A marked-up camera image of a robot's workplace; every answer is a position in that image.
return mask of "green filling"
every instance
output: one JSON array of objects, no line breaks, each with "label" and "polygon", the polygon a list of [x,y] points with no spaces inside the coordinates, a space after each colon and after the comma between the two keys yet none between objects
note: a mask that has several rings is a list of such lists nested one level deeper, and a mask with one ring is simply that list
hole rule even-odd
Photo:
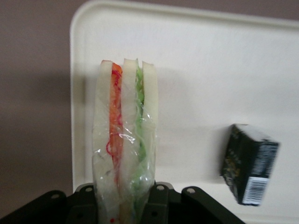
[{"label": "green filling", "polygon": [[143,73],[137,65],[136,71],[136,93],[137,93],[137,118],[136,118],[136,134],[140,140],[140,148],[138,151],[139,162],[143,161],[146,156],[144,142],[142,140],[142,115],[143,115],[143,104],[144,104],[144,89],[143,89]]}]

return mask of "screw hole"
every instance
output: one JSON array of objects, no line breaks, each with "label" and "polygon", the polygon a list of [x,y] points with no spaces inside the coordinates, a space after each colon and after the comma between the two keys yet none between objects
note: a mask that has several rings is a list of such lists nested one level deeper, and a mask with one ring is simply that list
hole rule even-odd
[{"label": "screw hole", "polygon": [[151,213],[151,216],[153,216],[153,217],[156,217],[158,215],[158,213],[156,212],[156,211],[153,211],[152,213]]},{"label": "screw hole", "polygon": [[194,194],[194,193],[195,193],[195,190],[194,190],[193,188],[188,188],[188,189],[187,189],[187,192],[188,192],[189,194]]},{"label": "screw hole", "polygon": [[92,191],[92,190],[93,190],[92,188],[86,188],[86,189],[85,189],[86,192],[90,192],[90,191]]},{"label": "screw hole", "polygon": [[56,198],[59,198],[59,194],[54,194],[51,196],[51,199],[56,199]]},{"label": "screw hole", "polygon": [[157,189],[158,189],[158,190],[164,190],[165,187],[163,187],[162,185],[158,185],[158,186],[157,186]]},{"label": "screw hole", "polygon": [[81,218],[83,218],[83,214],[82,213],[77,214],[77,219],[81,219]]}]

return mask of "wrapped sandwich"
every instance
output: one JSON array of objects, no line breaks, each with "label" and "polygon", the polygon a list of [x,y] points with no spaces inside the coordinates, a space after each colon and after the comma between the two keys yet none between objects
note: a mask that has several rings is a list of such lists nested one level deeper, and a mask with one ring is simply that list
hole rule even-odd
[{"label": "wrapped sandwich", "polygon": [[93,122],[99,223],[135,224],[155,178],[157,75],[152,64],[102,61]]}]

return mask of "barcode label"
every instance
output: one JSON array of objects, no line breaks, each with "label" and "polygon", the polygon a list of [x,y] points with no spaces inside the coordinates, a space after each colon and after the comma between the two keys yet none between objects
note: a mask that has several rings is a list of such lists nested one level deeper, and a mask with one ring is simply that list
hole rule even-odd
[{"label": "barcode label", "polygon": [[259,205],[262,201],[268,178],[250,176],[243,197],[243,204]]}]

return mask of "barcode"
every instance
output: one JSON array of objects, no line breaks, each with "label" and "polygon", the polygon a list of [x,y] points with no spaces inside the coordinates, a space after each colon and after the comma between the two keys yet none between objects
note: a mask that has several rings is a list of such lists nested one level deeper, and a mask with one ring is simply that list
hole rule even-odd
[{"label": "barcode", "polygon": [[250,176],[246,185],[243,204],[259,205],[262,201],[268,178]]}]

